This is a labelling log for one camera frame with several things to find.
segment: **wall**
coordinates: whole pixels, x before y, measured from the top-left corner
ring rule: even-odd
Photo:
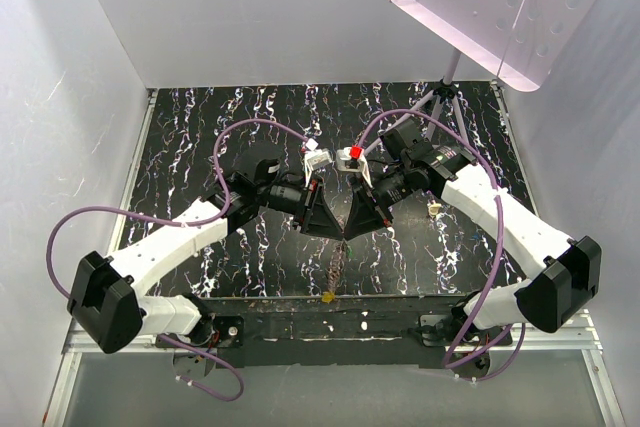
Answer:
[[[42,421],[70,321],[45,272],[47,237],[72,208],[119,202],[145,100],[97,0],[0,0],[0,425]],[[65,229],[65,286],[113,221]]]
[[[440,79],[451,47],[385,0],[100,0],[149,87]],[[460,80],[489,79],[469,60]]]
[[[547,83],[507,103],[541,216],[603,247],[589,305],[628,425],[640,425],[640,0],[599,0]]]

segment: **white wall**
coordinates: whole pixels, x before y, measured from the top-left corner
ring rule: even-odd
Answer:
[[[117,205],[146,98],[97,0],[0,0],[0,425],[40,425],[70,317],[45,271],[53,224]],[[65,230],[55,265],[106,247],[113,217]]]
[[[451,54],[385,0],[100,2],[149,87],[433,80]]]
[[[627,424],[640,425],[640,0],[599,0],[511,120],[541,216],[603,248],[589,305]]]

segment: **gray floor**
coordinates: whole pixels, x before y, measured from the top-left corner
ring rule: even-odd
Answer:
[[[245,395],[230,404],[176,382],[171,361],[85,354],[64,425],[604,425],[580,351],[522,352],[476,387],[406,366],[247,368]],[[226,372],[209,377],[226,393],[236,388]]]

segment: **black marble tabletop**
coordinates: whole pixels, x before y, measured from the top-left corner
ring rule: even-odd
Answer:
[[[314,136],[335,152],[352,145],[378,113],[408,108],[430,90],[426,82],[162,89],[158,93],[131,199],[136,212],[177,217],[213,182],[212,151],[217,135],[233,122],[266,118]],[[489,160],[502,187],[531,208],[500,109],[487,82],[462,82],[459,98],[471,143]],[[450,105],[441,117],[457,130]],[[233,133],[221,165],[255,140],[286,147],[287,166],[302,170],[300,142],[266,125]],[[448,141],[436,131],[435,143]],[[382,151],[376,153],[382,158]],[[344,221],[351,193],[344,174],[323,174],[326,198]],[[489,272],[495,242],[464,214],[443,206],[435,219],[430,194],[414,194],[393,208],[393,227],[349,242],[338,295],[459,293],[479,289]],[[154,226],[127,221],[121,247]],[[191,291],[203,297],[321,295],[336,241],[302,235],[289,216],[263,210],[259,217],[202,255],[187,260],[152,289],[155,295]],[[505,256],[497,284],[516,282],[519,268]]]

